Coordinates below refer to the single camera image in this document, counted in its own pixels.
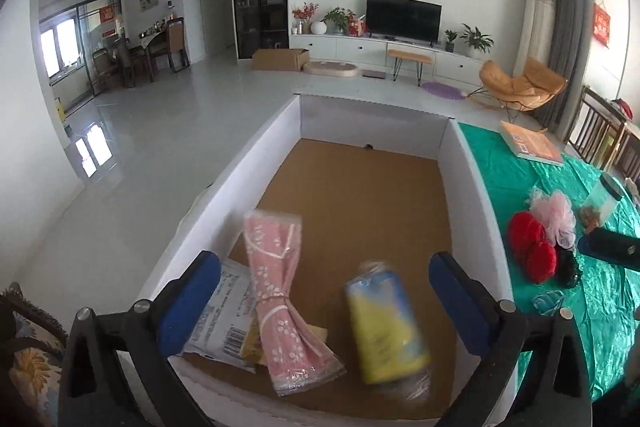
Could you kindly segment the teal embroidered pouch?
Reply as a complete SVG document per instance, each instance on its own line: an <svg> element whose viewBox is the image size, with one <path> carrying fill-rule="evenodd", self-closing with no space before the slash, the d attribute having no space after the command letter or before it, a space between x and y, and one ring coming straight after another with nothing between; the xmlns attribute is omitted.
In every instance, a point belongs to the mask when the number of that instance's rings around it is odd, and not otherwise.
<svg viewBox="0 0 640 427"><path fill-rule="evenodd" d="M535 311L542 317L553 317L562 308L564 294L562 291L547 291L532 299Z"/></svg>

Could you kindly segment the black mesh bath pouf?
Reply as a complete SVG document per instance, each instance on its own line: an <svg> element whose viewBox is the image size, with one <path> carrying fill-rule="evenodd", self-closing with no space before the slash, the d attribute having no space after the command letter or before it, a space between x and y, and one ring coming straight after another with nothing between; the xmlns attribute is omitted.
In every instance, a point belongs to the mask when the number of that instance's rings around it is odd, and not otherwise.
<svg viewBox="0 0 640 427"><path fill-rule="evenodd" d="M563 248L560 245L555 246L556 265L554 278L556 283L564 288L574 288L582 279L582 269L574 254L574 251Z"/></svg>

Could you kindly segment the grey foil snack bag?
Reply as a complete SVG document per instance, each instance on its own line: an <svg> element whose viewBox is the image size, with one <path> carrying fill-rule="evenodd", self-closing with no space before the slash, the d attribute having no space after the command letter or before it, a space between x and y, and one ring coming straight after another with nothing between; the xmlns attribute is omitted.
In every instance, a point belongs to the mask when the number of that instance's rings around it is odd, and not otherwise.
<svg viewBox="0 0 640 427"><path fill-rule="evenodd" d="M241 355L254 316L250 269L234 260L224 260L216 291L206 303L182 352L254 373L255 364Z"/></svg>

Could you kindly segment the red yarn ball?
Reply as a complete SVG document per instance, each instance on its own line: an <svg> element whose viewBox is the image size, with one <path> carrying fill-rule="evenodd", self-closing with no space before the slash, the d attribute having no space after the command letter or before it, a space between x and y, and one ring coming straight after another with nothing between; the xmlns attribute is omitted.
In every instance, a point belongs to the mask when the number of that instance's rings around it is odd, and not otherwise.
<svg viewBox="0 0 640 427"><path fill-rule="evenodd" d="M528 211L520 211L509 221L506 237L516 263L535 284L553 277L556 270L555 248L547 239L541 222Z"/></svg>

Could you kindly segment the yellow-labelled black bag roll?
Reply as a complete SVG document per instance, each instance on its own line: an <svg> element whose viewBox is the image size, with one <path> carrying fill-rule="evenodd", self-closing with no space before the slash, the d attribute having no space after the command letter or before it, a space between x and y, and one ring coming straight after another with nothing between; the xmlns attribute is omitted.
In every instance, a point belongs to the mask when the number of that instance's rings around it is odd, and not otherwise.
<svg viewBox="0 0 640 427"><path fill-rule="evenodd" d="M382 261L364 262L345 296L362 381L400 401L427 401L431 352L398 273Z"/></svg>

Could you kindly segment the pink mesh bath pouf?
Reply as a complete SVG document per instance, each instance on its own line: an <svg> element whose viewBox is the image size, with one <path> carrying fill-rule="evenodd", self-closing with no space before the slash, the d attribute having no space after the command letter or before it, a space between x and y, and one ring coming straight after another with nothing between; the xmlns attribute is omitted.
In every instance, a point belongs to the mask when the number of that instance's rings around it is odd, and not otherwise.
<svg viewBox="0 0 640 427"><path fill-rule="evenodd" d="M548 241L571 251L576 243L576 219L567 196L559 190L547 194L534 187L528 203L529 212L544 227Z"/></svg>

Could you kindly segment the pink towel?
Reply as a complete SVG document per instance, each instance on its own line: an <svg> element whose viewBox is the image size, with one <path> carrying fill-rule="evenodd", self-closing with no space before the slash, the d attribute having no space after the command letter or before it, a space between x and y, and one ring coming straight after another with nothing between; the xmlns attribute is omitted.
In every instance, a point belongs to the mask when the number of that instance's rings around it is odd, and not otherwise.
<svg viewBox="0 0 640 427"><path fill-rule="evenodd" d="M302 219L253 210L243 239L259 340L277 395L304 392L345 373L342 361L293 306L291 288L302 252Z"/></svg>

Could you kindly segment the orange book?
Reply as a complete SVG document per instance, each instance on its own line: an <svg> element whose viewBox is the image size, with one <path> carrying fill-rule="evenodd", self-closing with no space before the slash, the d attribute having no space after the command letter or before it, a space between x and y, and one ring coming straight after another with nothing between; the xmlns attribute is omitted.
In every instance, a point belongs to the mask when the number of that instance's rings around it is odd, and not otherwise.
<svg viewBox="0 0 640 427"><path fill-rule="evenodd" d="M506 146L518 158L555 166L563 164L559 149L542 132L503 121L500 124L499 133L506 142Z"/></svg>

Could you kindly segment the dark wooden chair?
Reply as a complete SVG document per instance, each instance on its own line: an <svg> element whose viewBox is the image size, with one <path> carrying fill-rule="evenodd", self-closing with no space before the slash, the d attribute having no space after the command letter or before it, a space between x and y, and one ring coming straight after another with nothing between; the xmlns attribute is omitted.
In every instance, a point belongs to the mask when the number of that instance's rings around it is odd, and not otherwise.
<svg viewBox="0 0 640 427"><path fill-rule="evenodd" d="M568 144L579 158L601 170L619 172L639 182L639 127L630 105L608 100L590 87L582 89Z"/></svg>

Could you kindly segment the white cardboard box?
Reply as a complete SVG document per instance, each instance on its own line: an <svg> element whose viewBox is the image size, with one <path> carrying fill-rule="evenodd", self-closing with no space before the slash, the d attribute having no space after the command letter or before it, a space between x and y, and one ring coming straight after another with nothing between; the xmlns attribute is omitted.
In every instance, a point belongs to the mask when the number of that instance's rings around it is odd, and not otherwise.
<svg viewBox="0 0 640 427"><path fill-rule="evenodd" d="M295 95L194 202L142 296L156 296L201 251L245 262L242 224L254 209L302 219L293 303L309 324L328 331L346 371L281 398L264 371L175 357L172 367L196 403L226 426L434 425L478 360L433 291L431 257L448 251L492 297L513 295L494 208L458 122L423 109ZM432 352L423 404L361 381L344 288L368 261L398 272Z"/></svg>

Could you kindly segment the orange lounge chair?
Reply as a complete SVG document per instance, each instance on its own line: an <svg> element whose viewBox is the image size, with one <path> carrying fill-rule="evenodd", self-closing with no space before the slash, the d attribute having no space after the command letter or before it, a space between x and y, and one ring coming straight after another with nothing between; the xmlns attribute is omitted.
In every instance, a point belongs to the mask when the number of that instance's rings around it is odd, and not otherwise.
<svg viewBox="0 0 640 427"><path fill-rule="evenodd" d="M557 72L529 57L521 75L511 77L495 61L486 61L480 68L480 87L468 93L493 98L506 111L510 122L513 113L530 113L549 103L562 93L568 81Z"/></svg>

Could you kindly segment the dining table with chairs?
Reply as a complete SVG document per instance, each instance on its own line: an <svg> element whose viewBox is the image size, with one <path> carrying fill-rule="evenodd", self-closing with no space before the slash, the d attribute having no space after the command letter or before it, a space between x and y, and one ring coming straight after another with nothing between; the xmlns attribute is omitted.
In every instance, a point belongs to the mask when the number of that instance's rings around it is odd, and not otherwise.
<svg viewBox="0 0 640 427"><path fill-rule="evenodd" d="M171 72L181 72L191 66L183 17L165 20L159 28L145 32L137 46L130 46L126 38L119 37L92 54L96 78L104 81L117 76L124 87L136 87L139 72L154 82L160 58L167 61Z"/></svg>

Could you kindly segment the white tv cabinet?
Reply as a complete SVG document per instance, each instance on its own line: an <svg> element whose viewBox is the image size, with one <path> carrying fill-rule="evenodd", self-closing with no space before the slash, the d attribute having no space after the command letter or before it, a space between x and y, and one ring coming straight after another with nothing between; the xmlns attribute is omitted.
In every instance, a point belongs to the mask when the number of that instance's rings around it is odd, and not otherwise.
<svg viewBox="0 0 640 427"><path fill-rule="evenodd" d="M460 90L480 87L482 61L430 46L339 35L292 35L290 47L308 50L314 61L354 64L361 70L385 72L390 78L393 74L393 61L387 57L389 49L431 54L435 59L434 65L424 67L422 82L447 83ZM409 62L402 64L399 77L416 80L414 65Z"/></svg>

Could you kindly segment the black television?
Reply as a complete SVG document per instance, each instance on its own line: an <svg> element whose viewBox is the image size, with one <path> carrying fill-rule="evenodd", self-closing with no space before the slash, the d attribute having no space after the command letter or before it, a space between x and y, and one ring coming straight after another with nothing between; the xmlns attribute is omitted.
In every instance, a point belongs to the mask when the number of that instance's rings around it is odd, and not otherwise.
<svg viewBox="0 0 640 427"><path fill-rule="evenodd" d="M418 0L367 0L367 30L372 35L435 43L442 7Z"/></svg>

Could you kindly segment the grey curtain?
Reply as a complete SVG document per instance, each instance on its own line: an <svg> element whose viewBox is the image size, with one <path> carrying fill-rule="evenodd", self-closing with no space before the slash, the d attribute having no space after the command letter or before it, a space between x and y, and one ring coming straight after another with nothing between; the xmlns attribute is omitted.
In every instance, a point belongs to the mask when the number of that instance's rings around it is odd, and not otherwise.
<svg viewBox="0 0 640 427"><path fill-rule="evenodd" d="M561 140L570 134L578 109L591 43L594 0L556 0L549 67L567 85L544 111L544 124Z"/></svg>

